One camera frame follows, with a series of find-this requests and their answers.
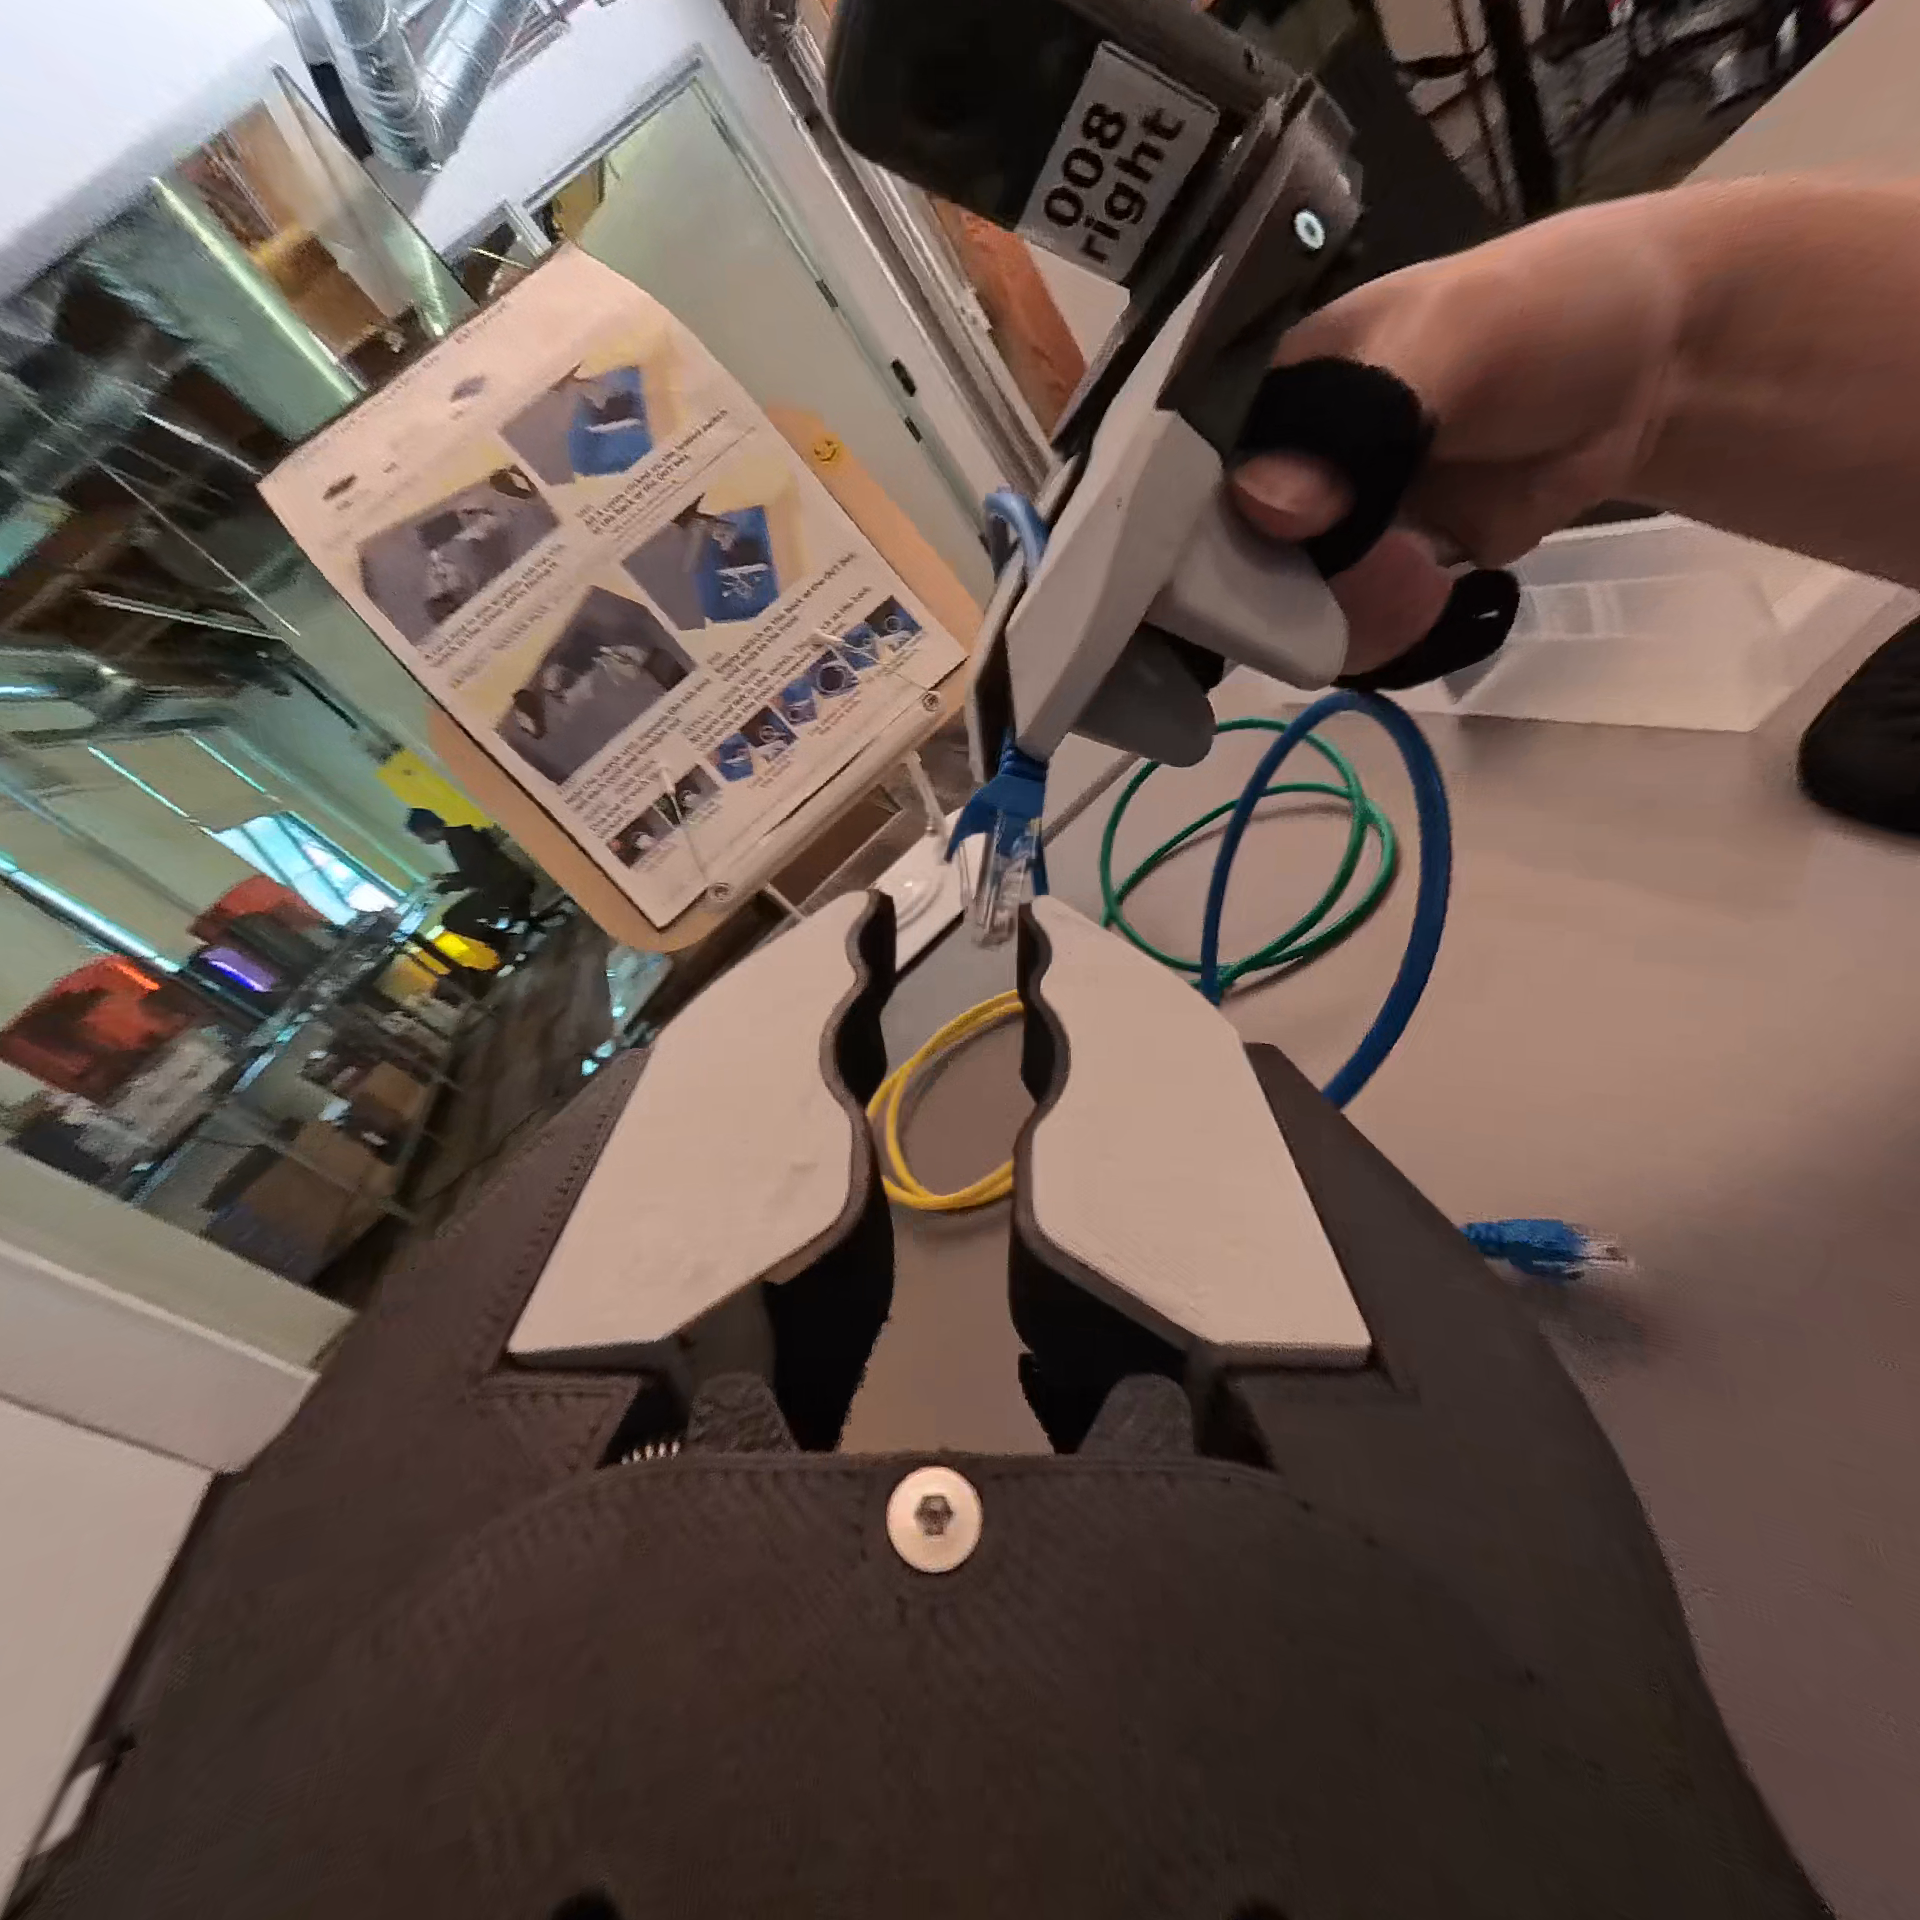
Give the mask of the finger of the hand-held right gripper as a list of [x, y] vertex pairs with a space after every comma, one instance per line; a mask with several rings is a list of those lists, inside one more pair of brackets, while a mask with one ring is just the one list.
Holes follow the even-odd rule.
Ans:
[[1174, 765], [1208, 753], [1221, 644], [1160, 609], [1218, 503], [1246, 418], [1234, 270], [1212, 261], [1102, 410], [1062, 474], [1044, 548], [994, 593], [967, 687], [973, 775], [1002, 747], [1046, 762], [1069, 737]]

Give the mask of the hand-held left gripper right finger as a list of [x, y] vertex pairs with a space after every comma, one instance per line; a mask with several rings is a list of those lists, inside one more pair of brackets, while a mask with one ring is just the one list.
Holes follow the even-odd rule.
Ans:
[[1016, 931], [1021, 1083], [1007, 1306], [1044, 1437], [1126, 1379], [1204, 1421], [1230, 1375], [1355, 1375], [1354, 1284], [1232, 1021], [1067, 903]]

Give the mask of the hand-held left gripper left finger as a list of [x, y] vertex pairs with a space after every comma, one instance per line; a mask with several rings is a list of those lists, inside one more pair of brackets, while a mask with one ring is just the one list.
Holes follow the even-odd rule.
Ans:
[[894, 986], [896, 905], [866, 891], [695, 999], [645, 1050], [510, 1361], [629, 1373], [682, 1415], [757, 1375], [798, 1446], [836, 1449], [896, 1292], [868, 1121]]

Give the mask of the person's right forearm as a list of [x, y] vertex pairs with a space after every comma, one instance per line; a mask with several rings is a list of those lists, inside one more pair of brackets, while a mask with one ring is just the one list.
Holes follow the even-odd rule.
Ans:
[[1622, 497], [1917, 588], [1915, 181], [1652, 199], [1662, 355]]

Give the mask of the person's right hand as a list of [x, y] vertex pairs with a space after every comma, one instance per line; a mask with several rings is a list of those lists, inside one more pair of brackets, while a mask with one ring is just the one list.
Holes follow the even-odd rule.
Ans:
[[1376, 367], [1431, 431], [1395, 518], [1331, 582], [1346, 679], [1407, 655], [1470, 569], [1508, 569], [1621, 490], [1670, 337], [1635, 218], [1588, 205], [1373, 278], [1279, 339], [1274, 371]]

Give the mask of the printed instruction poster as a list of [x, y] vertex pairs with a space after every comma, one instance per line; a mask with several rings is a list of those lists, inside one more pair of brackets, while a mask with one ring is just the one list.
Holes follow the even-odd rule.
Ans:
[[664, 305], [564, 246], [260, 497], [656, 924], [971, 654]]

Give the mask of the clear plastic bin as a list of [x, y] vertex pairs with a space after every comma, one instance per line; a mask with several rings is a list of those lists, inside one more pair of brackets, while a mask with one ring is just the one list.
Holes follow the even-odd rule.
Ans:
[[1915, 615], [1904, 588], [1677, 516], [1554, 535], [1514, 571], [1501, 651], [1413, 691], [1407, 708], [1748, 733], [1828, 660]]

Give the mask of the black carbon-pattern pad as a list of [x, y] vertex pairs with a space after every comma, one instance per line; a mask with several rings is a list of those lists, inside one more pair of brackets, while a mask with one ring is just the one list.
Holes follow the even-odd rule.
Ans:
[[1836, 687], [1804, 732], [1794, 772], [1831, 817], [1917, 837], [1917, 619]]

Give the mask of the silver ventilation duct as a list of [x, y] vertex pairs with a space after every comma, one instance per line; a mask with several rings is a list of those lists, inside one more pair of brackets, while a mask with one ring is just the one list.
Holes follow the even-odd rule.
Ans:
[[455, 2], [419, 51], [396, 2], [307, 2], [375, 157], [424, 175], [462, 145], [511, 47], [525, 5]]

